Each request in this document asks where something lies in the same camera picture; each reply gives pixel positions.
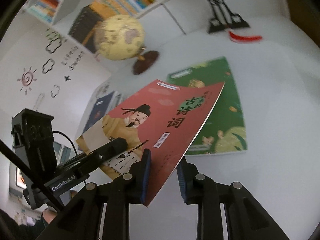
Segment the person's left hand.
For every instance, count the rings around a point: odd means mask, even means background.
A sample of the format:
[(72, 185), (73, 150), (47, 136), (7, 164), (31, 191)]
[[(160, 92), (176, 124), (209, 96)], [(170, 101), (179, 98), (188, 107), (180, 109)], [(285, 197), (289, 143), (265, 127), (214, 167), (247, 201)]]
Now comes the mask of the person's left hand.
[[(66, 193), (62, 194), (60, 196), (60, 199), (62, 200), (63, 204), (68, 204), (72, 198), (75, 197), (75, 195), (78, 192), (75, 190), (69, 190)], [(41, 215), (41, 220), (44, 223), (44, 226), (47, 227), (52, 221), (53, 219), (56, 217), (57, 212), (53, 210), (52, 207), (48, 207), (47, 209), (45, 209)]]

